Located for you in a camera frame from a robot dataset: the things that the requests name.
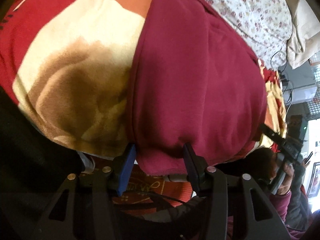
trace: electrical wire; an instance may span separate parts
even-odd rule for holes
[[[161,195],[161,194],[158,194],[158,193],[155,193],[155,192],[146,192],[146,191],[138,191],[138,190],[127,190],[125,191],[126,193],[129,193],[129,192],[135,192],[135,193],[141,193],[141,194],[146,194],[146,195],[153,195],[153,196],[157,196],[157,197],[161,197],[161,198],[166,198],[166,199],[169,199],[169,200],[172,200],[172,201],[175,201],[175,202],[178,202],[178,203],[181,203],[183,205],[186,205],[190,208],[194,208],[194,206],[182,201],[182,200],[179,200],[179,199],[176,199],[176,198],[173,198],[173,197],[169,197],[169,196],[166,196],[166,195]]]
[[[288,110],[289,110],[290,106],[292,105],[292,92],[293,92],[293,89],[294,89],[293,82],[289,80],[287,86],[285,87],[285,90],[284,90],[283,94],[287,91],[288,86],[289,86],[289,83],[291,83],[292,88],[291,88],[291,91],[290,91],[289,98],[288,98],[287,102],[284,104],[284,106],[286,107],[287,104],[288,104],[289,101],[290,101],[290,105],[289,105],[289,107],[288,107],[287,110],[286,110],[286,114],[285,114],[286,116],[287,116],[287,113],[288,113]]]
[[[273,56],[272,56],[271,59],[270,59],[270,65],[271,65],[271,67],[272,67],[273,69],[275,69],[275,68],[274,68],[273,65],[272,65],[272,59],[273,59],[273,57],[274,57],[275,55],[277,55],[278,53],[282,54],[282,55],[284,56],[284,59],[286,58],[286,54],[285,54],[282,50],[279,50],[279,51],[277,51],[275,54],[273,54]],[[284,71],[285,68],[287,67],[287,64],[288,64],[288,62],[286,61],[285,67],[284,67],[283,71]]]

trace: person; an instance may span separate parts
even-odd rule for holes
[[[0,98],[6,103],[0,106],[1,123],[6,124],[0,126],[0,161],[3,164],[0,167],[3,174],[0,192],[0,231],[3,239],[29,239],[53,193],[70,172],[78,174],[81,171],[82,163],[75,151],[55,144],[38,133],[1,90]],[[270,196],[271,203],[284,221],[294,173],[291,166],[285,168],[287,176],[278,194]],[[317,222],[319,217],[320,214],[315,213],[314,222]],[[233,219],[229,217],[228,240],[232,239],[232,225]],[[288,231],[291,240],[298,240],[304,235],[304,232],[289,228]]]
[[[267,149],[264,149],[263,151],[260,151],[258,153],[261,153],[261,152],[263,152],[265,156],[269,156],[269,157],[271,156],[270,154],[268,154],[268,150]],[[247,164],[246,167],[247,168],[250,167],[252,170],[254,169],[254,167],[250,166],[249,164]],[[305,231],[307,229],[297,230],[295,228],[291,228],[288,225],[288,223],[290,223],[290,220],[289,221],[286,220],[286,217],[288,216],[288,211],[289,211],[289,204],[290,204],[291,198],[293,196],[293,192],[291,191],[291,188],[292,188],[292,181],[293,181],[293,178],[294,178],[295,171],[293,169],[293,166],[292,165],[288,165],[288,164],[284,165],[284,171],[286,173],[286,176],[284,178],[283,183],[278,188],[278,191],[277,191],[277,193],[275,195],[270,195],[269,196],[269,200],[272,203],[272,205],[274,206],[274,208],[277,210],[277,212],[278,212],[279,216],[281,217],[281,219],[283,220],[284,224],[286,225],[287,230],[288,230],[288,232],[290,234],[291,240],[298,240],[298,239],[301,239],[304,236]],[[267,176],[270,172],[272,174],[271,169],[267,169],[265,173],[260,173],[260,174],[263,174],[264,176]],[[314,227],[320,225],[319,222],[320,222],[320,214],[315,213],[314,214],[313,230],[314,230]],[[230,239],[230,240],[232,239],[232,228],[233,228],[233,218],[230,217],[228,219],[228,237],[229,237],[228,239]]]
[[[218,164],[216,167],[225,174],[241,176],[250,174],[256,181],[269,181],[276,176],[276,153],[270,148],[258,148],[244,159]]]
[[[294,178],[291,185],[291,199],[288,205],[288,212],[285,217],[286,224],[297,230],[307,230],[312,218],[312,212],[309,208],[308,197],[302,190],[302,179],[309,166],[310,161],[306,163],[304,159],[301,165],[296,165]]]
[[[167,175],[185,143],[216,165],[260,140],[261,60],[205,0],[47,1],[6,14],[0,85],[51,141],[110,158],[135,143]]]

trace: red blanket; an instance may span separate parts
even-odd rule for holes
[[[185,172],[186,142],[209,165],[237,155],[265,119],[257,60],[204,0],[152,0],[127,103],[128,136],[142,170]]]

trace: black metal frame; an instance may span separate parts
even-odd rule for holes
[[[273,140],[277,145],[278,149],[281,151],[278,154],[278,162],[280,163],[280,167],[277,171],[276,177],[270,181],[270,184],[268,186],[270,192],[272,194],[276,194],[279,186],[284,181],[285,172],[284,172],[284,164],[291,164],[294,165],[300,165],[303,161],[302,156],[299,154],[299,151],[292,143],[290,143],[288,140],[282,138],[280,135],[278,135],[276,132],[274,132],[271,128],[269,128],[267,125],[262,124],[260,125],[261,131],[268,136],[271,140]]]
[[[133,147],[134,145],[130,145],[127,148],[127,153],[132,154],[133,151],[128,149],[133,149]],[[129,163],[129,160],[132,160],[131,154],[125,155],[122,163]],[[190,144],[184,145],[183,155],[193,190],[199,196],[207,196],[208,201],[208,207],[203,209],[205,214],[202,226],[194,231],[194,233],[199,232],[199,240],[225,240],[227,219],[230,213],[234,216],[234,239],[290,239],[277,211],[258,184],[248,174],[238,178],[225,175],[214,167],[210,167],[210,170],[204,158],[197,156]],[[115,171],[113,167],[110,172],[99,170],[92,175],[76,177],[73,180],[66,178],[43,213],[31,240],[78,239],[76,231],[79,228],[76,228],[75,216],[79,216],[79,213],[83,215],[85,212],[80,212],[79,209],[86,209],[86,207],[77,205],[77,208],[75,208],[75,199],[85,194],[84,192],[89,192],[89,194],[86,194],[89,195],[91,199],[89,203],[92,204],[90,212],[86,213],[88,217],[92,218],[92,222],[82,225],[88,227],[85,230],[86,239],[127,239],[123,238],[125,225],[123,225],[120,217],[128,222],[130,216],[116,211],[111,197],[118,195],[115,194],[117,190],[114,186],[123,187],[121,181],[119,181],[119,184],[115,181],[115,178],[118,178],[117,173],[123,173],[123,170],[128,169],[128,167],[131,173],[131,166],[121,165],[121,162],[118,162],[117,166],[121,166],[122,170]],[[60,201],[63,194],[68,195],[64,203]],[[231,208],[228,208],[230,198],[233,198],[234,203]],[[61,209],[63,209],[63,218],[55,218],[56,210],[61,211]],[[147,227],[150,222],[135,218],[131,223],[137,223],[140,228],[143,228]],[[176,238],[175,236],[168,236],[167,239]]]

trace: bolt head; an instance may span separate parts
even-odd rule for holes
[[[105,167],[102,168],[102,171],[103,171],[104,173],[108,173],[108,172],[111,171],[111,167],[105,166]]]
[[[208,166],[207,167],[207,171],[208,172],[215,172],[217,169],[216,169],[216,167],[214,167],[214,166]]]
[[[250,180],[251,176],[249,174],[245,173],[245,174],[242,175],[242,178],[245,179],[245,180]]]
[[[71,173],[67,176],[68,180],[74,180],[76,178],[76,175],[74,173]]]

